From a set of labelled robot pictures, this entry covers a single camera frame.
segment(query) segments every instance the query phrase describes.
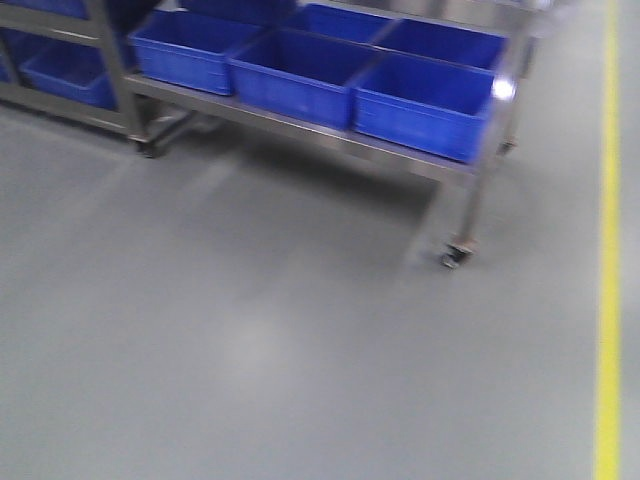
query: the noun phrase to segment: floor marking stripe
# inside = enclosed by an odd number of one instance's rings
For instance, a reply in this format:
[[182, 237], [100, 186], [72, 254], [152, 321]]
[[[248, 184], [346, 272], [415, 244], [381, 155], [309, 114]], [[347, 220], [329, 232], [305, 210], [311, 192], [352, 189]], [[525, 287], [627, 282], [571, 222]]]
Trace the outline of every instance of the floor marking stripe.
[[607, 0], [595, 480], [620, 475], [620, 130], [618, 3]]

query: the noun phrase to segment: epoxy floor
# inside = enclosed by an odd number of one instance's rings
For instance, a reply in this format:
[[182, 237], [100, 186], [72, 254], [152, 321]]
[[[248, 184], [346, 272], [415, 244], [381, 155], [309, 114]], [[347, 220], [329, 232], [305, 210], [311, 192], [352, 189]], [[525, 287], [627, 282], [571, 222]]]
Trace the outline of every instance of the epoxy floor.
[[[0, 478], [590, 478], [602, 3], [543, 44], [455, 273], [424, 245], [461, 192], [432, 202], [428, 181], [231, 124], [146, 160], [1, 106]], [[625, 480], [638, 8], [621, 4]]]

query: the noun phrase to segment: wheeled cart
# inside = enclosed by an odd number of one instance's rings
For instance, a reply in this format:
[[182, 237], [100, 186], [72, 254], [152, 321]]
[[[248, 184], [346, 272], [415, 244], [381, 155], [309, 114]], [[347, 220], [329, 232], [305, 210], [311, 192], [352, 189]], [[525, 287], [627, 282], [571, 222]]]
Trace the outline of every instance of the wheeled cart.
[[[487, 180], [496, 162], [500, 161], [500, 157], [513, 143], [515, 106], [521, 79], [531, 57], [531, 27], [538, 12], [526, 4], [482, 0], [338, 1], [367, 10], [381, 10], [387, 15], [397, 14], [444, 24], [471, 26], [499, 33], [507, 39], [506, 53], [495, 68], [492, 116], [485, 129], [480, 152], [473, 162], [456, 162], [353, 131], [335, 130], [251, 107], [240, 103], [236, 97], [223, 97], [133, 73], [126, 68], [119, 54], [118, 39], [110, 27], [105, 0], [85, 0], [88, 20], [0, 3], [0, 27], [99, 48], [116, 96], [115, 110], [96, 108], [27, 88], [22, 84], [18, 69], [12, 64], [2, 39], [0, 55], [8, 60], [5, 61], [5, 68], [10, 82], [0, 83], [0, 99], [122, 133], [137, 145], [140, 153], [147, 156], [154, 156], [159, 142], [166, 142], [173, 134], [189, 125], [198, 114], [206, 114], [382, 163], [438, 182], [467, 187], [469, 198], [461, 228], [441, 257], [443, 265], [457, 268], [475, 252], [474, 231]], [[167, 130], [152, 136], [142, 120], [140, 97], [178, 105], [192, 113]]]

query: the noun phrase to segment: metal shelf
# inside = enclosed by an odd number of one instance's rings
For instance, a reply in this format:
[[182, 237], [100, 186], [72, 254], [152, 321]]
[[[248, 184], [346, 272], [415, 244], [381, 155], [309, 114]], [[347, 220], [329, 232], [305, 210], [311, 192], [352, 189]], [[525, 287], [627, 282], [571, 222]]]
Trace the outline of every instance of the metal shelf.
[[3, 3], [0, 3], [0, 27], [92, 47], [100, 44], [93, 22]]
[[127, 133], [125, 118], [121, 113], [74, 102], [19, 85], [0, 83], [0, 99], [112, 132]]
[[200, 92], [151, 80], [141, 75], [129, 75], [125, 80], [128, 87], [140, 95], [386, 164], [434, 180], [465, 184], [475, 174], [475, 168], [468, 165], [355, 132], [334, 130], [253, 108], [240, 103], [235, 97]]
[[409, 15], [422, 19], [471, 25], [515, 33], [525, 28], [535, 12], [525, 5], [500, 3], [495, 0], [332, 0], [336, 3], [364, 7], [383, 12]]

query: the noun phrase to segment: plastic crate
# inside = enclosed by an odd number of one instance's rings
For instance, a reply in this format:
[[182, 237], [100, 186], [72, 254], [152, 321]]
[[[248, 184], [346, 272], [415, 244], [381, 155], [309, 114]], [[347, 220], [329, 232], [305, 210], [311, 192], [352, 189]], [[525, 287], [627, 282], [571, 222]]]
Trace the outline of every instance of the plastic crate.
[[6, 41], [13, 61], [18, 66], [28, 62], [48, 45], [53, 43], [49, 38], [17, 30], [5, 29], [2, 31], [2, 36]]
[[296, 0], [180, 0], [187, 10], [254, 25], [277, 25], [293, 13]]
[[422, 57], [493, 70], [506, 47], [506, 39], [445, 25], [401, 20], [378, 46]]
[[351, 124], [356, 74], [373, 49], [293, 31], [273, 32], [230, 60], [240, 100], [309, 122]]
[[[84, 0], [4, 0], [4, 2], [68, 17], [88, 17]], [[158, 3], [160, 0], [107, 0], [106, 2], [113, 23], [122, 29], [133, 27]]]
[[56, 41], [20, 70], [43, 92], [96, 107], [115, 107], [102, 57], [94, 48]]
[[230, 95], [227, 54], [260, 30], [256, 25], [189, 12], [155, 12], [129, 38], [145, 76]]
[[8, 82], [8, 81], [9, 81], [9, 75], [7, 74], [7, 71], [4, 68], [4, 58], [0, 56], [0, 82]]
[[479, 152], [494, 75], [390, 54], [357, 87], [356, 130], [464, 163]]
[[310, 4], [283, 26], [358, 43], [373, 43], [391, 25], [391, 19], [342, 8]]

